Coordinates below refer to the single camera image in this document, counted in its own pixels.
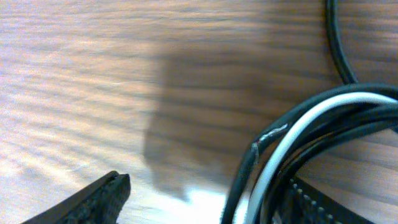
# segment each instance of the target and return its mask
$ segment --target white cable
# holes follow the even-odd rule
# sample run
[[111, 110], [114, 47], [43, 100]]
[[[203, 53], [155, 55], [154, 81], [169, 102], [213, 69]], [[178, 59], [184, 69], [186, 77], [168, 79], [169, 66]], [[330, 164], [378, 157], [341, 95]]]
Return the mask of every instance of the white cable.
[[257, 211], [261, 206], [263, 194], [267, 190], [272, 176], [276, 172], [278, 165], [282, 162], [284, 155], [286, 154], [290, 146], [294, 143], [294, 141], [297, 139], [299, 134], [313, 120], [315, 120], [318, 116], [320, 116], [324, 112], [332, 108], [336, 108], [337, 106], [348, 105], [353, 103], [386, 104], [386, 103], [397, 103], [397, 100], [376, 93], [366, 93], [366, 92], [345, 93], [324, 100], [321, 103], [314, 106], [313, 108], [311, 108], [310, 110], [308, 110], [299, 120], [297, 120], [297, 122], [285, 135], [283, 140], [279, 143], [278, 147], [275, 149], [274, 153], [272, 153], [264, 170], [261, 172], [257, 184], [254, 187], [252, 194], [250, 196], [245, 224], [254, 223]]

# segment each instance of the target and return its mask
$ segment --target wooden surface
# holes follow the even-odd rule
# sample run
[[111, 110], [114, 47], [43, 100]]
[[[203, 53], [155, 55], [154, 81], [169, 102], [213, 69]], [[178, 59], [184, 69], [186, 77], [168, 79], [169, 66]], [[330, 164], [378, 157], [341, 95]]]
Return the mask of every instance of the wooden surface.
[[[339, 2], [359, 79], [398, 84], [398, 2]], [[111, 170], [131, 175], [119, 223], [218, 223], [251, 138], [341, 84], [323, 7], [0, 1], [0, 223], [43, 212]], [[345, 144], [300, 175], [372, 221], [398, 223], [396, 137]]]

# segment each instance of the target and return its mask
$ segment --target bundled black wire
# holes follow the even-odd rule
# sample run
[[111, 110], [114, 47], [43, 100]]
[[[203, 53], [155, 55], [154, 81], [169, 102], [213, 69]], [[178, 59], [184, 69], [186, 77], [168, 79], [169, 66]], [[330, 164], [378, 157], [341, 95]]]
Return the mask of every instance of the bundled black wire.
[[[223, 217], [221, 219], [222, 224], [232, 223], [239, 199], [244, 192], [252, 168], [257, 163], [259, 156], [270, 144], [285, 135], [292, 125], [310, 108], [332, 96], [356, 91], [378, 93], [391, 98], [398, 98], [398, 89], [394, 86], [371, 83], [350, 85], [352, 83], [357, 83], [358, 80], [348, 63], [341, 46], [336, 13], [336, 0], [326, 0], [326, 33], [330, 52], [343, 83], [348, 85], [326, 91], [304, 101], [287, 112], [277, 121], [273, 122], [253, 140], [252, 144], [250, 144], [248, 150], [243, 155], [242, 162], [233, 180], [224, 208]], [[367, 134], [372, 134], [382, 129], [396, 127], [398, 124], [398, 118], [392, 115], [385, 117], [380, 116], [378, 119], [371, 119], [372, 116], [377, 116], [378, 113], [382, 113], [383, 110], [385, 110], [384, 112], [386, 114], [398, 112], [398, 108], [395, 106], [376, 107], [375, 105], [369, 104], [349, 105], [331, 110], [317, 118], [294, 142], [294, 145], [289, 149], [289, 154], [284, 157], [284, 161], [287, 161], [294, 151], [301, 149], [302, 152], [298, 153], [293, 159], [291, 159], [285, 167], [282, 168], [280, 165], [280, 174], [278, 176], [273, 176], [268, 191], [264, 192], [268, 223], [278, 205], [277, 199], [280, 200], [282, 191], [286, 187], [289, 179], [306, 161], [322, 151], [343, 142], [359, 138]]]

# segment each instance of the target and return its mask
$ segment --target wood grain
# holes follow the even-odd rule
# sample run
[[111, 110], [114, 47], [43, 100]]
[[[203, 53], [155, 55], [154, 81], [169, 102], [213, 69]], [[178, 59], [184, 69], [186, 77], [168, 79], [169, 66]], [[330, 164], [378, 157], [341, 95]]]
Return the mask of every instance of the wood grain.
[[[119, 223], [218, 223], [251, 138], [341, 84], [323, 8], [1, 1], [0, 222], [22, 222], [117, 170], [132, 184]], [[339, 2], [362, 82], [398, 84], [397, 11], [398, 1]], [[300, 176], [374, 222], [397, 223], [395, 138], [386, 131], [337, 147]]]

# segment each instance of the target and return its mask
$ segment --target cable bundle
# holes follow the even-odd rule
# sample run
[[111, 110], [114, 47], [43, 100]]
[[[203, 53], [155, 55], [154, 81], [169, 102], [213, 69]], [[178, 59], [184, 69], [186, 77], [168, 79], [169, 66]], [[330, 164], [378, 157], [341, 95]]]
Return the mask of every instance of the cable bundle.
[[326, 0], [326, 33], [333, 61], [346, 86], [326, 91], [299, 104], [263, 130], [243, 155], [224, 208], [221, 224], [233, 221], [235, 209], [259, 156], [281, 138], [252, 190], [245, 224], [266, 223], [281, 203], [294, 174], [319, 153], [352, 139], [398, 126], [398, 88], [354, 84], [355, 77], [341, 47], [336, 0]]

